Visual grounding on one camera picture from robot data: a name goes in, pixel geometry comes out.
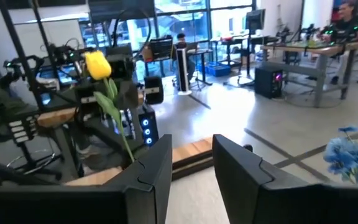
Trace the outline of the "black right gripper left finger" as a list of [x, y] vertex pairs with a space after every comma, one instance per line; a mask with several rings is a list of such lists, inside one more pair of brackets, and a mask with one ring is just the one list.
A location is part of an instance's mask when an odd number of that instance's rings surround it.
[[164, 224], [172, 135], [103, 185], [0, 187], [0, 224]]

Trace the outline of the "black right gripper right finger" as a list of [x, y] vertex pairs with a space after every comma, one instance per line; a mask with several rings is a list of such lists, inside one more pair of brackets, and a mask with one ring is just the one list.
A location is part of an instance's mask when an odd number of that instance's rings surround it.
[[212, 150], [230, 224], [358, 224], [358, 185], [309, 184], [221, 134]]

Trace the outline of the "blue artificial flower bunch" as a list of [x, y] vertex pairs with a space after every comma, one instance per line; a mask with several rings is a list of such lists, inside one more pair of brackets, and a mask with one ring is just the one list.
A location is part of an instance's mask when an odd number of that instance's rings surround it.
[[345, 126], [338, 131], [343, 135], [327, 143], [323, 159], [329, 164], [330, 173], [340, 175], [345, 182], [358, 184], [358, 128]]

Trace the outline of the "yellow artificial tulip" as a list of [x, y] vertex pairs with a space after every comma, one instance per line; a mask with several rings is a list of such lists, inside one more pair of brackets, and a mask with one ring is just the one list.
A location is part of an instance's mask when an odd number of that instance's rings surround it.
[[118, 90], [113, 79], [110, 78], [112, 68], [107, 61], [106, 57], [101, 51], [86, 52], [85, 64], [88, 69], [89, 75], [95, 80], [102, 80], [107, 91], [107, 95], [104, 95], [100, 91], [93, 93], [98, 105], [102, 110], [110, 115], [116, 122], [119, 134], [124, 142], [124, 147], [130, 157], [131, 162], [134, 162], [133, 153], [129, 147], [126, 136], [124, 134], [124, 128], [122, 125], [121, 112], [114, 105], [114, 100], [118, 96]]

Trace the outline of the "computer tower with blue lights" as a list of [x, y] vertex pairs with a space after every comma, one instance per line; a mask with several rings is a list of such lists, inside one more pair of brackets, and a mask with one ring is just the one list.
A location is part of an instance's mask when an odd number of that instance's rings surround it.
[[144, 104], [138, 108], [138, 117], [144, 143], [148, 146], [152, 146], [159, 139], [155, 111], [150, 105]]

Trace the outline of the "black box with white label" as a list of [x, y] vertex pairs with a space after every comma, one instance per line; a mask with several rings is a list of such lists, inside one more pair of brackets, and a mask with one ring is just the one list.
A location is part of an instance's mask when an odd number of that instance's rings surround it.
[[148, 104], [161, 104], [164, 100], [162, 79], [160, 77], [145, 77], [144, 94]]

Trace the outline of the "computer tower with pink light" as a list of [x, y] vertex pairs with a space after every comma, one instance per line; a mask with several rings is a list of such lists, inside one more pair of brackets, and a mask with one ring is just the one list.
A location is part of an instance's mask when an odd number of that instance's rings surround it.
[[283, 70], [273, 67], [255, 69], [254, 91], [268, 99], [282, 97]]

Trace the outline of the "blue plastic bin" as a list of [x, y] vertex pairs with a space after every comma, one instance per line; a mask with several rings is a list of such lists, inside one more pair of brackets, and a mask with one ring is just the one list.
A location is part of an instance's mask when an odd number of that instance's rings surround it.
[[223, 77], [227, 76], [231, 73], [230, 66], [227, 66], [220, 62], [205, 62], [205, 63], [199, 63], [197, 65], [197, 69], [202, 72], [202, 69], [204, 67], [205, 74], [208, 74], [210, 76], [214, 77]]

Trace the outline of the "white tower fan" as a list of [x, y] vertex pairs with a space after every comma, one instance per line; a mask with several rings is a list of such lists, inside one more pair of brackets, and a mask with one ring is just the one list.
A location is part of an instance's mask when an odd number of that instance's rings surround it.
[[188, 72], [186, 64], [186, 49], [177, 49], [177, 69], [179, 74], [179, 95], [190, 95], [191, 90], [188, 86]]

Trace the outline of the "person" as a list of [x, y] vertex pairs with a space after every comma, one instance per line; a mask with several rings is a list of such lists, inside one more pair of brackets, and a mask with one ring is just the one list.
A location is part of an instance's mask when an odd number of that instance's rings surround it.
[[[333, 25], [336, 37], [341, 35], [342, 38], [339, 40], [343, 42], [358, 41], [358, 29], [354, 29], [358, 26], [358, 18], [354, 15], [354, 7], [355, 3], [353, 0], [344, 1], [339, 6], [339, 20]], [[342, 82], [349, 60], [349, 53], [350, 51], [346, 50], [339, 54], [339, 66], [335, 75], [331, 78], [331, 85], [338, 85]]]
[[179, 33], [177, 35], [177, 47], [179, 49], [186, 49], [186, 65], [187, 65], [187, 77], [188, 83], [190, 83], [193, 78], [193, 74], [195, 72], [195, 63], [190, 59], [189, 51], [196, 51], [198, 48], [197, 42], [187, 42], [186, 35], [184, 33]]

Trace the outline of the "wood-topped workbench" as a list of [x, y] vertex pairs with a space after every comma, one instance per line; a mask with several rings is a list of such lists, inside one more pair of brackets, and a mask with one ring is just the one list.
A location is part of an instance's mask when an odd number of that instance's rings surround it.
[[[354, 57], [356, 52], [358, 51], [358, 42], [350, 42], [346, 44], [332, 44], [329, 46], [324, 46], [320, 48], [313, 47], [302, 47], [302, 46], [284, 46], [284, 45], [264, 45], [262, 46], [263, 50], [263, 60], [261, 62], [261, 66], [275, 67], [283, 70], [287, 73], [298, 73], [302, 75], [307, 75], [310, 77], [316, 78], [316, 85], [312, 86], [314, 92], [314, 101], [311, 105], [314, 108], [319, 108], [321, 106], [321, 100], [323, 99], [323, 95], [325, 93], [329, 93], [332, 91], [340, 91], [340, 99], [345, 100], [347, 97], [347, 91], [349, 88], [352, 69], [354, 64]], [[311, 53], [318, 54], [320, 58], [318, 59], [318, 65], [315, 68], [311, 67], [302, 67], [297, 65], [289, 65], [286, 63], [272, 62], [267, 59], [267, 53], [269, 50], [281, 50], [283, 52], [296, 52], [296, 53]], [[325, 88], [324, 81], [326, 79], [326, 69], [327, 62], [329, 57], [341, 53], [343, 51], [349, 52], [348, 61], [346, 63], [346, 69], [343, 75], [343, 80], [340, 85], [336, 85], [334, 87]]]

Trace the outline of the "black computer monitor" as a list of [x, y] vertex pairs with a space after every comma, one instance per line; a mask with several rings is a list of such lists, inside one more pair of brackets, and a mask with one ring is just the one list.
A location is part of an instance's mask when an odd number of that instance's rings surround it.
[[265, 9], [250, 11], [246, 14], [246, 29], [251, 31], [264, 28]]

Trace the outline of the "dark hanging screen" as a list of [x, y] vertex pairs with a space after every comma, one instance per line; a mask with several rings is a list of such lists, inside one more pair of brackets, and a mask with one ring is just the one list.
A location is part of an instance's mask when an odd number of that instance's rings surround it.
[[154, 17], [154, 0], [87, 0], [93, 22], [120, 21]]

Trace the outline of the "black metal table frame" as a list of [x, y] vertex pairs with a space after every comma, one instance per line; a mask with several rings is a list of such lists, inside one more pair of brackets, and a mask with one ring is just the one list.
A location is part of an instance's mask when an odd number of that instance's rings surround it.
[[197, 161], [189, 165], [186, 165], [185, 167], [175, 169], [173, 170], [172, 173], [172, 181], [176, 181], [184, 177], [187, 177], [189, 175], [195, 174], [197, 172], [210, 168], [213, 165], [214, 165], [213, 158], [209, 157], [201, 161]]

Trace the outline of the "black frame post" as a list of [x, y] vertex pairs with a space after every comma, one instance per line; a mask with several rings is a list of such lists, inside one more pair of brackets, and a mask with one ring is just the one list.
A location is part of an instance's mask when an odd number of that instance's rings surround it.
[[23, 66], [23, 69], [25, 71], [26, 77], [27, 77], [27, 81], [29, 82], [30, 85], [30, 90], [34, 95], [35, 101], [37, 103], [37, 106], [39, 108], [39, 110], [44, 110], [45, 106], [43, 104], [41, 95], [39, 93], [39, 89], [37, 86], [37, 81], [35, 78], [35, 75], [33, 73], [33, 71], [30, 69], [29, 67], [29, 63], [26, 59], [25, 56], [25, 52], [24, 49], [22, 47], [22, 44], [19, 40], [19, 37], [17, 35], [16, 29], [14, 27], [14, 24], [12, 22], [12, 18], [9, 14], [8, 8], [6, 6], [5, 0], [0, 0], [0, 12], [2, 14], [2, 17], [4, 19], [4, 22], [6, 24], [6, 27], [8, 29], [9, 35], [11, 36], [11, 40], [15, 46], [16, 52], [18, 54], [18, 57], [21, 61], [21, 64]]

